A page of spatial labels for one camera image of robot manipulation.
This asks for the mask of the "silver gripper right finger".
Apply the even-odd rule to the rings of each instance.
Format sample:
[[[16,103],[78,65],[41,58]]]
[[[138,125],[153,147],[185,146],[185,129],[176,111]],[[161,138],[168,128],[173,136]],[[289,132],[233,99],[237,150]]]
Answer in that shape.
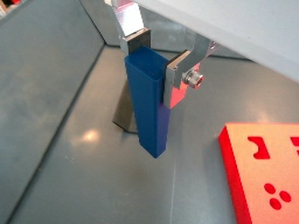
[[[182,100],[186,88],[200,87],[202,81],[202,75],[198,72],[200,63],[219,47],[220,45],[215,41],[196,34],[190,48],[166,63],[162,104],[168,109],[172,109]]]

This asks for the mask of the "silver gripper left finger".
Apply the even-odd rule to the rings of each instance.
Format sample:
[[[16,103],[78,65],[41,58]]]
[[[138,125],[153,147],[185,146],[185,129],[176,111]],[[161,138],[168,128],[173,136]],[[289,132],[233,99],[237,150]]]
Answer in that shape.
[[[104,0],[116,24],[120,48],[130,54],[141,46],[150,46],[150,30],[145,28],[137,3],[132,0]]]

